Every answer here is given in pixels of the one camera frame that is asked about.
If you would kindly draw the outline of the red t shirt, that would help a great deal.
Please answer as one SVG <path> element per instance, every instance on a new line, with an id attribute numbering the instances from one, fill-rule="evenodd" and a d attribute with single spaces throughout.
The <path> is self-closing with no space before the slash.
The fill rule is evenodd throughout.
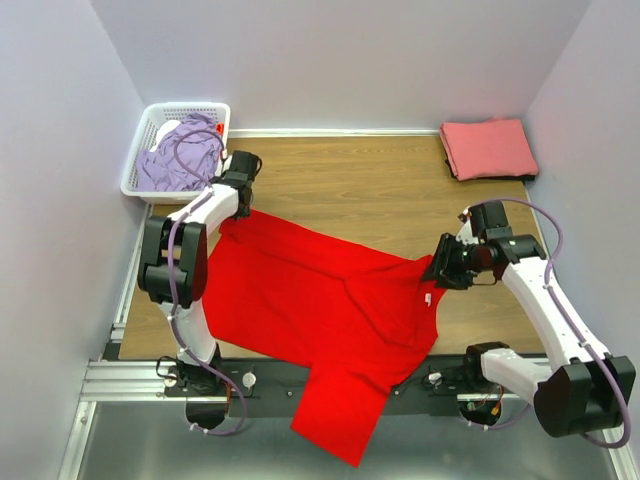
<path id="1" fill-rule="evenodd" d="M 405 259 L 254 212 L 228 219 L 202 298 L 211 335 L 309 369 L 292 429 L 358 466 L 391 389 L 437 336 L 443 290 Z"/>

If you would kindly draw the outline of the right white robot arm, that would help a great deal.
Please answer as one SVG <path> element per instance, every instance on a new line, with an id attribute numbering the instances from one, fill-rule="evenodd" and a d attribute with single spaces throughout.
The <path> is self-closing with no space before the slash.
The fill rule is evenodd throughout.
<path id="1" fill-rule="evenodd" d="M 498 384 L 531 407 L 554 438 L 615 427 L 620 448 L 630 439 L 628 402 L 636 370 L 626 356 L 614 356 L 581 320 L 550 270 L 543 247 L 531 235 L 488 241 L 441 235 L 422 278 L 450 290 L 466 290 L 475 277 L 493 273 L 519 302 L 538 334 L 548 364 L 524 358 L 502 342 L 467 348 L 460 379 L 480 392 Z"/>

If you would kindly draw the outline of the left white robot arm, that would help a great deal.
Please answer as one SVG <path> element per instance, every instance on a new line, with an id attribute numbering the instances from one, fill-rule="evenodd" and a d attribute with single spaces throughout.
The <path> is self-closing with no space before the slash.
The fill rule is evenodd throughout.
<path id="1" fill-rule="evenodd" d="M 176 344 L 176 374 L 201 395 L 220 383 L 232 392 L 242 389 L 213 364 L 219 353 L 209 332 L 202 297 L 208 279 L 208 237 L 227 219 L 249 215 L 250 181 L 233 186 L 221 182 L 204 189 L 168 216 L 151 216 L 144 224 L 137 275 L 138 286 L 165 315 Z"/>

